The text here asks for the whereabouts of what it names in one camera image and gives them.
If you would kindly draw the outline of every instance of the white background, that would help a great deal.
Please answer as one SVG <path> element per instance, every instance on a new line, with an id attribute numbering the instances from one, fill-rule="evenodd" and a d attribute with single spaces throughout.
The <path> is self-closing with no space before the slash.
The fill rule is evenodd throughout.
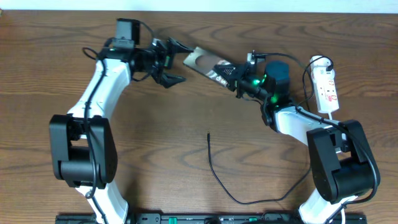
<path id="1" fill-rule="evenodd" d="M 0 0 L 2 9 L 398 13 L 398 0 Z"/>

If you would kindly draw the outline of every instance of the wooden table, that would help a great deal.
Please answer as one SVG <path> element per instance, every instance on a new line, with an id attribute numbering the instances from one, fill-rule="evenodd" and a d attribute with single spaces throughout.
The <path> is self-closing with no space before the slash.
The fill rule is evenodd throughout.
<path id="1" fill-rule="evenodd" d="M 0 223 L 53 223 L 58 213 L 90 213 L 75 189 L 52 172 L 48 123 L 65 114 L 91 80 L 95 64 L 81 48 L 100 50 L 116 18 L 145 21 L 163 39 L 210 49 L 243 62 L 252 49 L 307 62 L 335 62 L 338 120 L 357 119 L 367 134 L 382 183 L 369 203 L 349 206 L 369 223 L 398 222 L 398 17 L 377 14 L 5 11 L 0 18 Z M 142 31 L 143 42 L 148 35 Z M 298 208 L 311 177 L 280 203 L 238 205 L 280 197 L 307 170 L 307 148 L 264 125 L 258 105 L 182 65 L 187 78 L 171 89 L 133 83 L 111 120 L 119 155 L 116 180 L 134 206 L 165 213 L 263 212 Z M 303 99 L 302 69 L 290 63 L 291 92 Z M 315 101 L 311 101 L 313 110 Z"/>

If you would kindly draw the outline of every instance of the green light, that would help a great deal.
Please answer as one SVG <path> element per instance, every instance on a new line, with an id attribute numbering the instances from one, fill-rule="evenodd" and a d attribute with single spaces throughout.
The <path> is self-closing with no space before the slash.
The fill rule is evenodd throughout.
<path id="1" fill-rule="evenodd" d="M 276 102 L 278 102 L 278 96 L 273 96 L 273 97 L 271 97 L 271 103 L 276 103 Z"/>

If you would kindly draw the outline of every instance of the white power strip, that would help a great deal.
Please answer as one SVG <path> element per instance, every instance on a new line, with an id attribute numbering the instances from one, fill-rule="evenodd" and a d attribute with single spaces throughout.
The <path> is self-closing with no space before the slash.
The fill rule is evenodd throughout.
<path id="1" fill-rule="evenodd" d="M 311 58 L 310 62 L 321 57 L 317 55 Z M 311 78 L 314 84 L 315 96 L 317 98 L 318 112 L 329 114 L 338 110 L 338 99 L 335 86 L 335 70 L 327 71 L 326 68 L 331 65 L 327 58 L 321 58 L 311 64 Z"/>

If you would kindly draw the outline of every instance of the tabletop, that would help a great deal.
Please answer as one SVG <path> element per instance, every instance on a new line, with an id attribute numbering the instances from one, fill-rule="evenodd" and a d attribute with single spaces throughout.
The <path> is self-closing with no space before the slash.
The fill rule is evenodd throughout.
<path id="1" fill-rule="evenodd" d="M 0 17 L 0 223 L 53 223 L 59 213 L 91 213 L 83 196 L 52 171 L 49 121 L 65 114 L 91 80 L 95 63 L 82 47 L 100 50 L 116 18 L 139 19 L 160 39 L 173 37 L 232 62 L 251 50 L 333 59 L 337 120 L 363 125 L 381 172 L 377 195 L 351 205 L 369 223 L 398 222 L 398 16 L 388 14 L 4 11 Z M 149 35 L 142 30 L 142 43 Z M 238 205 L 210 172 L 242 201 L 281 197 L 309 167 L 308 148 L 265 126 L 258 104 L 236 99 L 183 66 L 185 83 L 165 89 L 132 83 L 111 119 L 118 151 L 116 181 L 134 207 L 164 213 L 262 213 L 292 210 L 314 190 L 312 177 L 281 202 Z M 302 69 L 290 65 L 290 90 L 303 99 Z M 310 106 L 316 110 L 315 100 Z"/>

